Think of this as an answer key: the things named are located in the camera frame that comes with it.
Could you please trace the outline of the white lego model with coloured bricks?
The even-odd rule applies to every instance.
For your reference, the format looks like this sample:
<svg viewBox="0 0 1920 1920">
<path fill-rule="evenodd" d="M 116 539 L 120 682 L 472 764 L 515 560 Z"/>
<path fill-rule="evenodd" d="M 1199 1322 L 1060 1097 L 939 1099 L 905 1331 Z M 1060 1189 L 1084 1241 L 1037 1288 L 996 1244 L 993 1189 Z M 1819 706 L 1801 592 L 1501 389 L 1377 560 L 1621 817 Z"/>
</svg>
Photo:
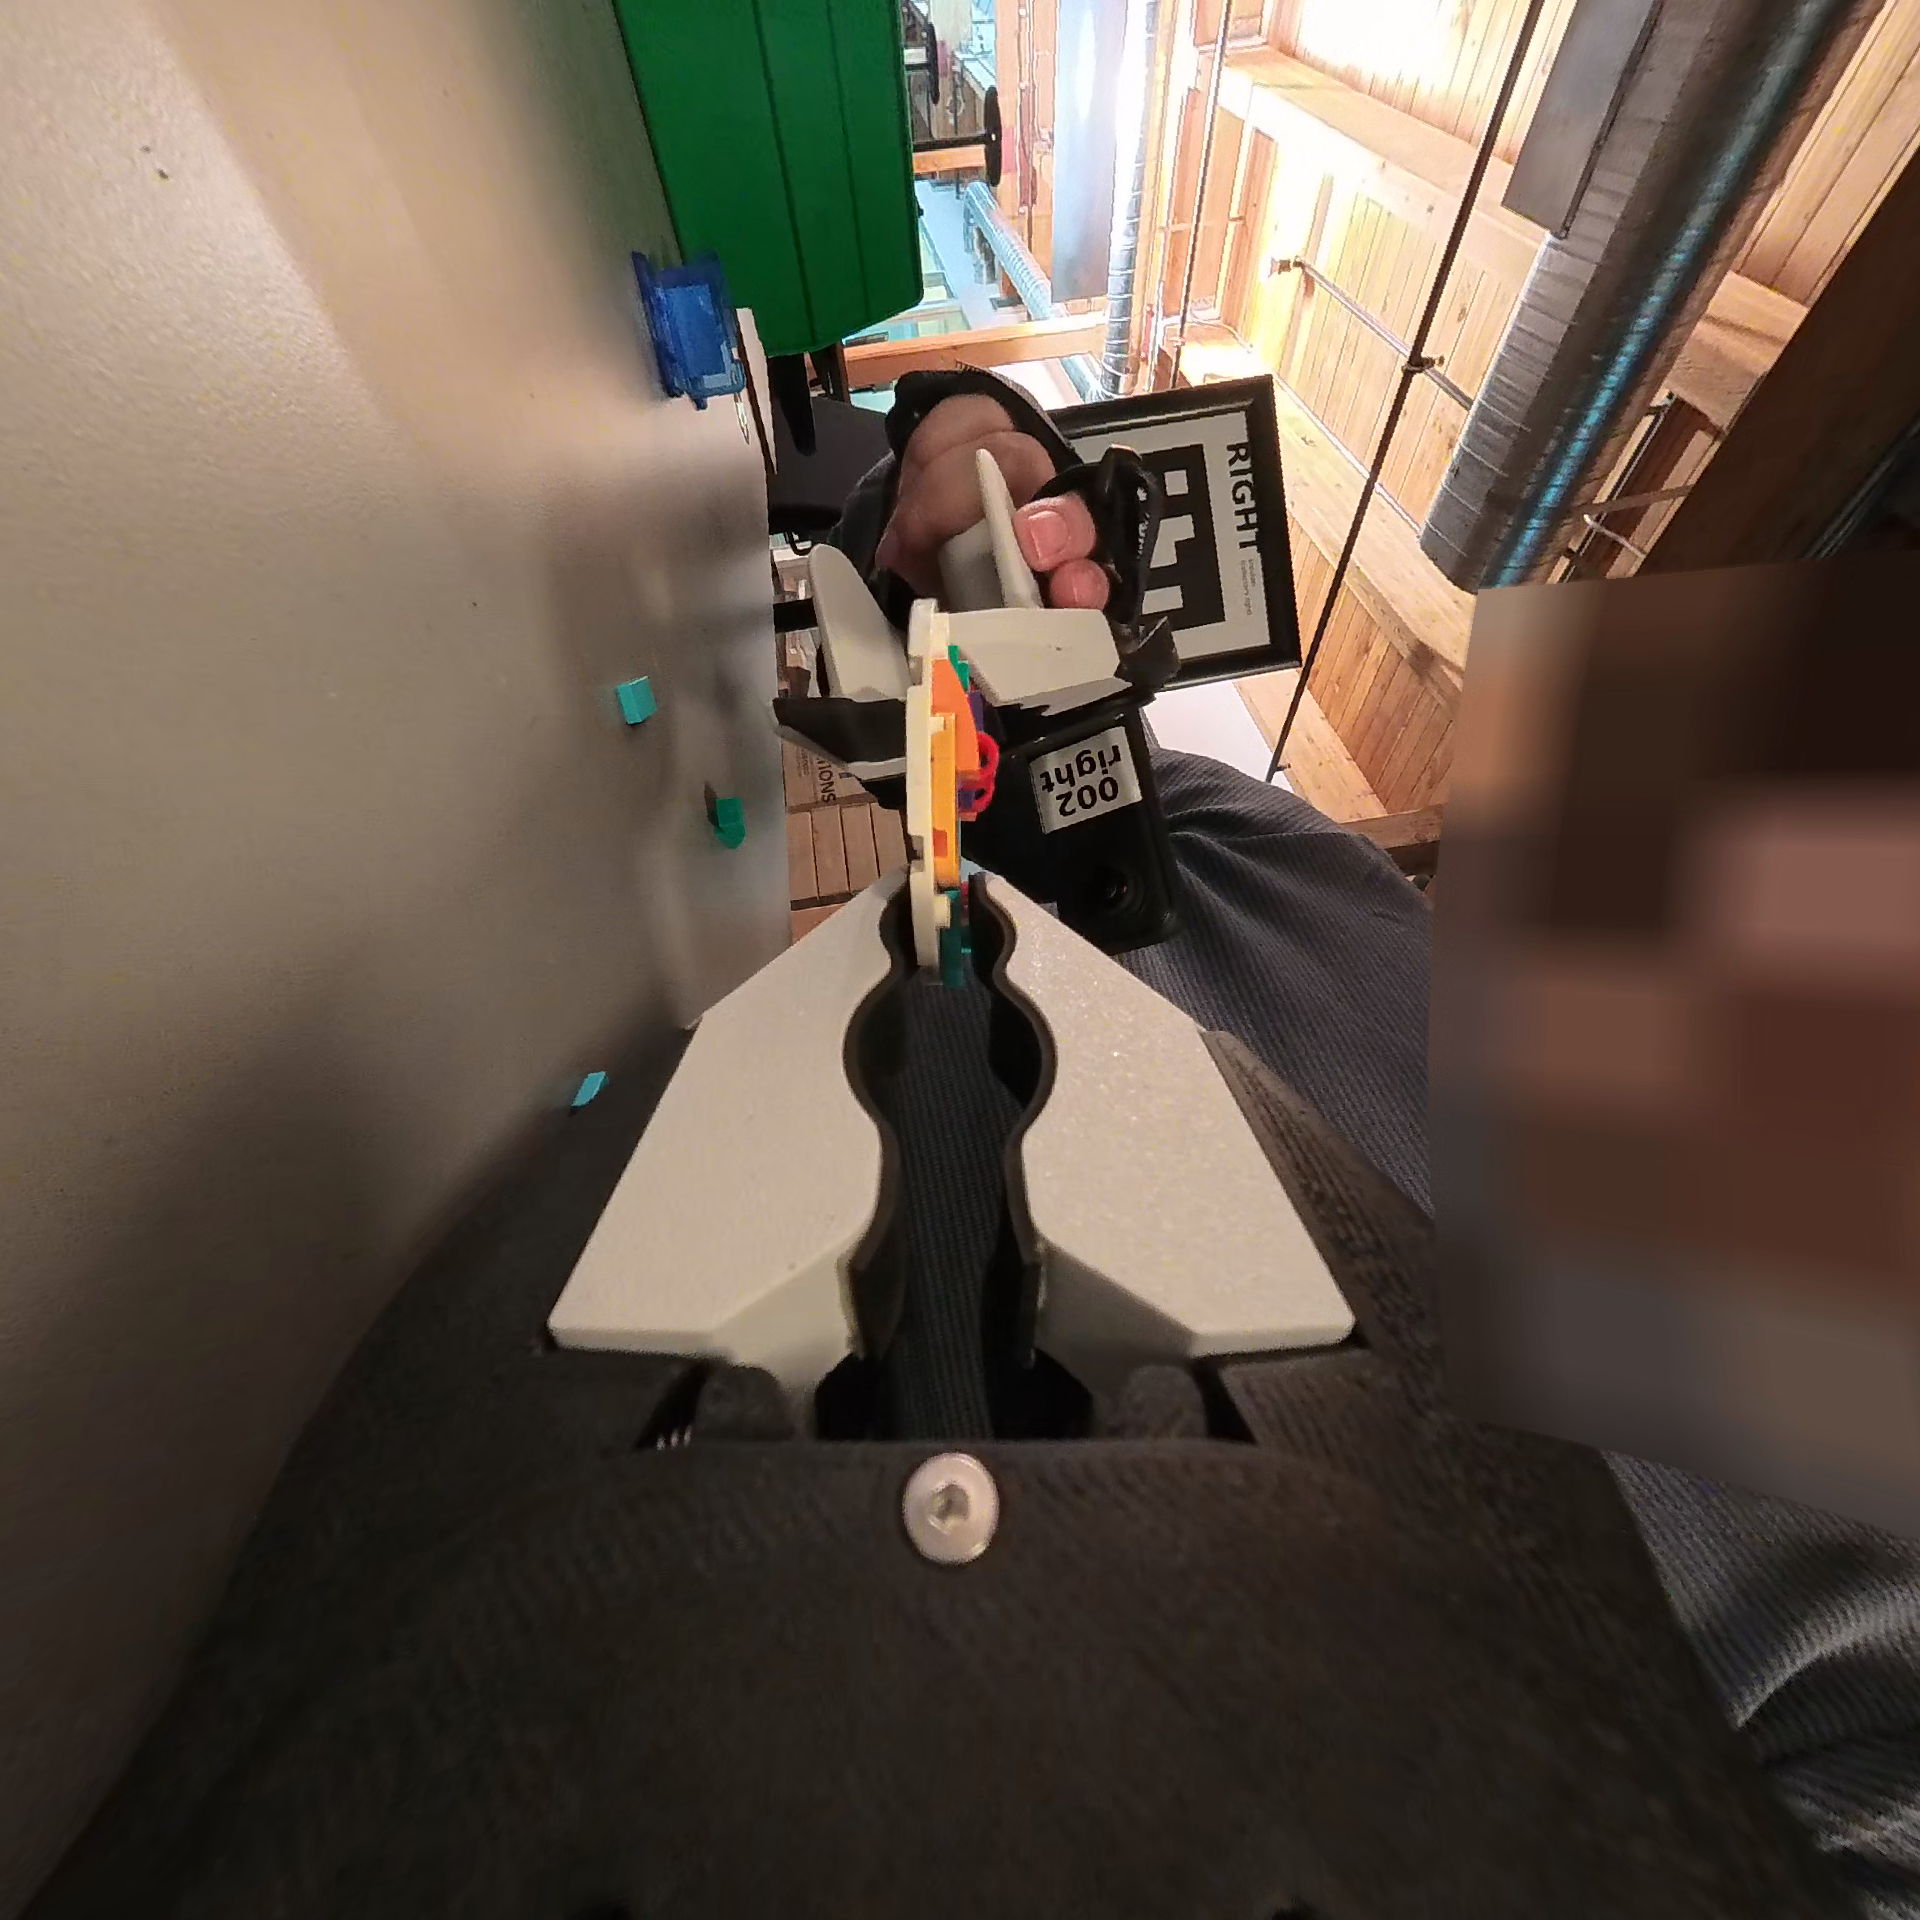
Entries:
<svg viewBox="0 0 1920 1920">
<path fill-rule="evenodd" d="M 983 693 L 953 641 L 953 619 L 920 601 L 905 635 L 903 833 L 905 895 L 920 970 L 959 988 L 971 954 L 962 828 L 993 802 L 1000 745 Z"/>
</svg>

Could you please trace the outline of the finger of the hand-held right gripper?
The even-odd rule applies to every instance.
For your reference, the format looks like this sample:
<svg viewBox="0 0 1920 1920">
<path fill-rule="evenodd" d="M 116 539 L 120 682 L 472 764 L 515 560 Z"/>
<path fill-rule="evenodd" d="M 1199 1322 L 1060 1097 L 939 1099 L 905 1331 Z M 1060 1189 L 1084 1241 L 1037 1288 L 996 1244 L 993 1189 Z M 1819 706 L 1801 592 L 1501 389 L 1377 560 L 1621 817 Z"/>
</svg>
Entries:
<svg viewBox="0 0 1920 1920">
<path fill-rule="evenodd" d="M 864 785 L 903 785 L 920 700 L 905 643 L 853 560 L 817 546 L 807 560 L 823 691 L 772 705 L 780 738 Z"/>
<path fill-rule="evenodd" d="M 1087 609 L 983 609 L 948 616 L 948 644 L 987 705 L 1071 714 L 1129 691 L 1114 624 Z"/>
</svg>

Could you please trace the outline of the black framed marker sign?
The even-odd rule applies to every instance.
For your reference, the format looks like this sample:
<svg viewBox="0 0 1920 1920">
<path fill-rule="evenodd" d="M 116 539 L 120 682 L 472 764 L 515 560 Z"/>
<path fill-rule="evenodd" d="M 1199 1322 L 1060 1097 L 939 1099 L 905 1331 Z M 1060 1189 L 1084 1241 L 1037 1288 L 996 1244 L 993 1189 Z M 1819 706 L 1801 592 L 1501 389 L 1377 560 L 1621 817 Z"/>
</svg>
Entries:
<svg viewBox="0 0 1920 1920">
<path fill-rule="evenodd" d="M 1272 375 L 1049 411 L 1088 461 L 1132 448 L 1165 511 L 1143 610 L 1169 621 L 1172 689 L 1298 668 L 1305 659 Z"/>
</svg>

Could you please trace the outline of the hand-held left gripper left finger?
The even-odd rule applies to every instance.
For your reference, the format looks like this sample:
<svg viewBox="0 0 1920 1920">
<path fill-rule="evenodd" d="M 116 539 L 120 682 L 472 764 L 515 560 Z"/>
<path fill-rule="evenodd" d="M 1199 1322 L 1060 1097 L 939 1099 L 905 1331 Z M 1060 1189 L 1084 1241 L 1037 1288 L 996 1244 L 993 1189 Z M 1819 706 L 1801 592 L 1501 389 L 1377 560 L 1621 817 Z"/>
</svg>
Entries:
<svg viewBox="0 0 1920 1920">
<path fill-rule="evenodd" d="M 884 875 L 697 1021 L 548 1314 L 559 1346 L 761 1369 L 803 1428 L 861 1421 L 905 1309 L 913 961 Z"/>
</svg>

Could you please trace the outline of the person's right hand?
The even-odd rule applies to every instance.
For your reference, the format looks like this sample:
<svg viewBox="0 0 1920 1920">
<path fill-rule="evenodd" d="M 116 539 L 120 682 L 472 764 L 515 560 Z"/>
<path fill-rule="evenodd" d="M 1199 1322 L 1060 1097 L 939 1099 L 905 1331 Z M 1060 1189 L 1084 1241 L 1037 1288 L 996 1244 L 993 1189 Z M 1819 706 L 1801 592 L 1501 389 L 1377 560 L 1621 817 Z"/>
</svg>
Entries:
<svg viewBox="0 0 1920 1920">
<path fill-rule="evenodd" d="M 1108 580 L 1096 562 L 1098 528 L 1080 497 L 1040 497 L 1055 479 L 1048 448 L 1015 428 L 991 395 L 946 399 L 913 435 L 899 465 L 896 506 L 881 533 L 876 567 L 915 597 L 939 597 L 946 544 L 981 522 L 977 455 L 996 461 L 1015 500 L 1024 562 L 1051 609 L 1103 610 Z"/>
</svg>

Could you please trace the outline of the silver ventilation duct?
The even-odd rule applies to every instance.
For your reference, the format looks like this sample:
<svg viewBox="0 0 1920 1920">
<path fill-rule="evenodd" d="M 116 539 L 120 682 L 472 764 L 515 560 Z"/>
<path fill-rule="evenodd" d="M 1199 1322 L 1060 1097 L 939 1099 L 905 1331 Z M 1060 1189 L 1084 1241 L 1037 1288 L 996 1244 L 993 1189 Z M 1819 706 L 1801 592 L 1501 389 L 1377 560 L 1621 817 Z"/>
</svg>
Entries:
<svg viewBox="0 0 1920 1920">
<path fill-rule="evenodd" d="M 1661 2 L 1427 514 L 1421 549 L 1455 587 L 1522 585 L 1552 562 L 1879 12 Z"/>
</svg>

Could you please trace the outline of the blue lego piece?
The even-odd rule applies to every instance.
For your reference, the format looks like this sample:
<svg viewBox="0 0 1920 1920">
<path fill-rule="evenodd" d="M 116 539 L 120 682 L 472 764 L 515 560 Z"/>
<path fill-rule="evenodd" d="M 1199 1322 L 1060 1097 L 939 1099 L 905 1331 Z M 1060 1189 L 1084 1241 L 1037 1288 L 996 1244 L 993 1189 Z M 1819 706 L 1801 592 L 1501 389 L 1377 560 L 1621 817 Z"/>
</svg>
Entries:
<svg viewBox="0 0 1920 1920">
<path fill-rule="evenodd" d="M 666 266 L 634 251 L 632 274 L 664 395 L 704 410 L 746 394 L 749 375 L 720 256 L 704 251 Z"/>
</svg>

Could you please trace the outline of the stack of green storage bins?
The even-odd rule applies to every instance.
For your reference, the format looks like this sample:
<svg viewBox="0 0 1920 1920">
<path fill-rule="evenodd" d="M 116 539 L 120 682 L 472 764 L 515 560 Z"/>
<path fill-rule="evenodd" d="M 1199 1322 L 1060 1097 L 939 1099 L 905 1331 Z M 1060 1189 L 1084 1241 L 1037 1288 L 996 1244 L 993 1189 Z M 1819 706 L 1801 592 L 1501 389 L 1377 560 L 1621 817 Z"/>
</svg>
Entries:
<svg viewBox="0 0 1920 1920">
<path fill-rule="evenodd" d="M 683 256 L 715 256 L 769 356 L 922 299 L 901 8 L 615 2 Z"/>
</svg>

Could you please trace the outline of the dark grey hanging panel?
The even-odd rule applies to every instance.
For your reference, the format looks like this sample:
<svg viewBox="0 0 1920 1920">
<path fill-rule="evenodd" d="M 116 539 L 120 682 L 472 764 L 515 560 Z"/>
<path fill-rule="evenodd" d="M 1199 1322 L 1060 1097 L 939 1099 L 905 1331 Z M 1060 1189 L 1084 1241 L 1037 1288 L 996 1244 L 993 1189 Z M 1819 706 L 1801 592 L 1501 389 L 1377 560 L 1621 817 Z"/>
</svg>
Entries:
<svg viewBox="0 0 1920 1920">
<path fill-rule="evenodd" d="M 1575 2 L 1513 160 L 1504 208 L 1564 237 L 1594 179 L 1659 2 Z"/>
</svg>

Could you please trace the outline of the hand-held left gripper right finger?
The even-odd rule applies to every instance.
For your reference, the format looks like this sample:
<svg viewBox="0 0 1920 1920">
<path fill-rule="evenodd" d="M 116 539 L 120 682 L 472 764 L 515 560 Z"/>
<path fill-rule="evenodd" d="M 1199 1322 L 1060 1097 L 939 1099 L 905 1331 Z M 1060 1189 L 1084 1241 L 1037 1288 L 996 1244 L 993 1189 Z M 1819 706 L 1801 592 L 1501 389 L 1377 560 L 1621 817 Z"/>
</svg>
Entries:
<svg viewBox="0 0 1920 1920">
<path fill-rule="evenodd" d="M 1084 1435 L 1140 1371 L 1346 1341 L 1355 1314 L 1210 1034 L 1008 880 L 967 895 L 1015 1103 L 981 1285 L 996 1435 Z"/>
</svg>

